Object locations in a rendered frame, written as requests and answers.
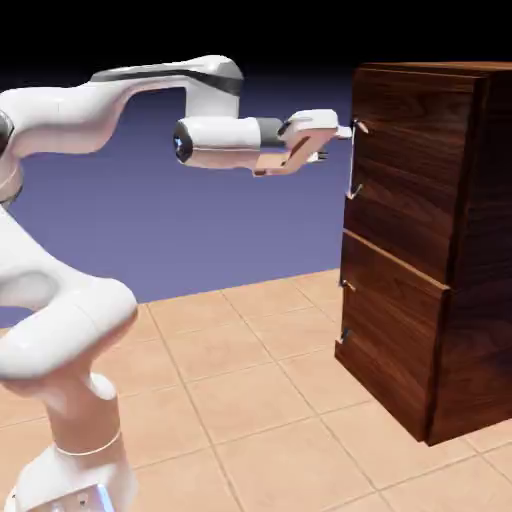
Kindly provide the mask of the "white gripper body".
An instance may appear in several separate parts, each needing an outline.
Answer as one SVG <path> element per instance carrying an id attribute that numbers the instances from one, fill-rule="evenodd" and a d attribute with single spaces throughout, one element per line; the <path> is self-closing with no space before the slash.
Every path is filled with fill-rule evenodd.
<path id="1" fill-rule="evenodd" d="M 278 130 L 278 137 L 286 145 L 288 156 L 279 171 L 296 172 L 314 152 L 336 137 L 339 127 L 337 113 L 332 109 L 302 110 L 289 117 Z"/>

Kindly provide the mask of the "tall dark wood cabinet door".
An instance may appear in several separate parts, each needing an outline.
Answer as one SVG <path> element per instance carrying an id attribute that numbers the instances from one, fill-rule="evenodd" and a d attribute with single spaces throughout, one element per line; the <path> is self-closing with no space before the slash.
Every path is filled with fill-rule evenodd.
<path id="1" fill-rule="evenodd" d="M 352 198 L 344 226 L 447 283 L 466 143 L 484 80 L 360 67 L 353 80 Z"/>

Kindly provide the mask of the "dark wood cabinet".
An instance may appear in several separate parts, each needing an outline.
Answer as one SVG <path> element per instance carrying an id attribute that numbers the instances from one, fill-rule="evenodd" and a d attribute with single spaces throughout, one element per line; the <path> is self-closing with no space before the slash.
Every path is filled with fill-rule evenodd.
<path id="1" fill-rule="evenodd" d="M 512 63 L 365 63 L 484 80 L 456 202 L 427 438 L 512 418 Z"/>

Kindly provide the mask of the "short dark wood cabinet door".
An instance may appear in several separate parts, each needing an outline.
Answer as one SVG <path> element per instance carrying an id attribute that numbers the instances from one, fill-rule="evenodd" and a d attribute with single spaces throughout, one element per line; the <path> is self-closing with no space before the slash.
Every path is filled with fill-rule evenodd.
<path id="1" fill-rule="evenodd" d="M 438 327 L 449 287 L 361 236 L 343 233 L 347 340 L 336 359 L 416 440 L 427 438 Z"/>

